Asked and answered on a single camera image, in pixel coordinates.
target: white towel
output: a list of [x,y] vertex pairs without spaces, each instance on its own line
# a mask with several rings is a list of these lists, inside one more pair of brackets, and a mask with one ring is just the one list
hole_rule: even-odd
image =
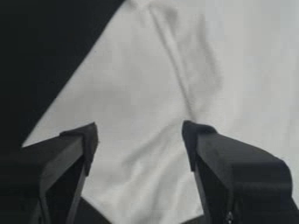
[[83,196],[116,224],[202,214],[184,119],[280,157],[299,205],[299,2],[127,1],[25,145],[90,122]]

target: white cloth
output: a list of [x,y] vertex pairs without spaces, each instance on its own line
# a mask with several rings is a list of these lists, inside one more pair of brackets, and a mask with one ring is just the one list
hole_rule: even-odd
[[202,214],[184,119],[282,158],[299,205],[298,28],[295,0],[123,4],[24,144],[98,123],[83,196],[112,223]]

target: black surface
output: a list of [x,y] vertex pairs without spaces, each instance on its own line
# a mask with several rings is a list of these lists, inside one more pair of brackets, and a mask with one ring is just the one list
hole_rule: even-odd
[[0,1],[0,153],[20,149],[123,1]]
[[110,222],[94,206],[82,198],[74,224],[110,224]]

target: white fabric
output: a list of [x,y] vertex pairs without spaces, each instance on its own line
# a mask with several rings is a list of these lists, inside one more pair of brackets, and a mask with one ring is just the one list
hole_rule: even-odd
[[83,196],[112,223],[180,223],[202,214],[192,119],[287,162],[299,205],[298,56],[295,0],[127,1],[25,145],[95,121]]

